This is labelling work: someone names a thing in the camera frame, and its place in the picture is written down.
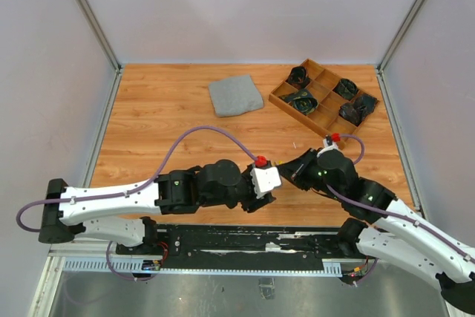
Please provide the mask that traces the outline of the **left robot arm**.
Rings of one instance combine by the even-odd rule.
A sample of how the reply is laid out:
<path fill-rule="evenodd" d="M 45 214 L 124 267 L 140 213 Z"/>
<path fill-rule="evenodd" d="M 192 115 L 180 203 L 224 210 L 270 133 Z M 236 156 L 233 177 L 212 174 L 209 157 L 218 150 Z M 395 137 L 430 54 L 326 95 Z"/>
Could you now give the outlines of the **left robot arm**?
<path fill-rule="evenodd" d="M 96 238 L 148 255 L 159 245 L 151 216 L 194 214 L 200 207 L 219 205 L 241 206 L 251 213 L 274 201 L 272 190 L 281 185 L 271 164 L 251 164 L 240 171 L 231 160 L 170 171 L 152 183 L 86 189 L 54 179 L 47 188 L 39 241 L 60 244 Z"/>

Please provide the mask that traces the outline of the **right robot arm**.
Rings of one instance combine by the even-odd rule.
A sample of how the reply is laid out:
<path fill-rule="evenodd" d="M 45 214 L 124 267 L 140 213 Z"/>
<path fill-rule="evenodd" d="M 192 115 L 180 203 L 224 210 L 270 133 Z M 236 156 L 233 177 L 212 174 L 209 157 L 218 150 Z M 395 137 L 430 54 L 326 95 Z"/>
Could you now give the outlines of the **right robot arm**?
<path fill-rule="evenodd" d="M 382 184 L 359 176 L 338 149 L 309 149 L 278 165 L 278 171 L 301 190 L 336 199 L 350 214 L 346 224 L 355 232 L 337 237 L 341 255 L 351 258 L 360 252 L 386 260 L 425 279 L 456 309 L 474 314 L 472 246 L 425 220 Z"/>

